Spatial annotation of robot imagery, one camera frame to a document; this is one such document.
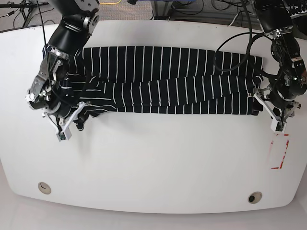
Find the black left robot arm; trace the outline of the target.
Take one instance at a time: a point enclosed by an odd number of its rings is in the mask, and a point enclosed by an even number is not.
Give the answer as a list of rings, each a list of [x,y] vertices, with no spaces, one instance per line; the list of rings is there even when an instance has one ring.
[[[307,69],[300,55],[300,47],[293,36],[293,21],[282,0],[252,0],[250,5],[261,25],[262,33],[253,34],[250,16],[249,41],[243,59],[228,72],[238,69],[242,64],[249,64],[258,74],[268,78],[269,85],[264,89],[257,89],[253,97],[266,109],[272,118],[271,130],[283,133],[287,119],[293,117],[295,110],[300,108],[297,96],[307,91]],[[259,69],[250,59],[253,43],[266,37],[271,40],[271,55],[279,63],[277,75],[269,74]]]

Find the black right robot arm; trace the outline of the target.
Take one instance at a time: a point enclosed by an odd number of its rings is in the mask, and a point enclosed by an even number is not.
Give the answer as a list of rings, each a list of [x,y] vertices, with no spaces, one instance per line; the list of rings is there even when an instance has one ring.
[[[45,41],[44,59],[39,73],[27,91],[25,100],[33,110],[43,110],[55,129],[59,141],[71,137],[69,126],[79,120],[79,114],[88,104],[74,92],[68,75],[70,60],[78,57],[99,22],[97,0],[51,0],[49,3],[62,19],[49,41]]]

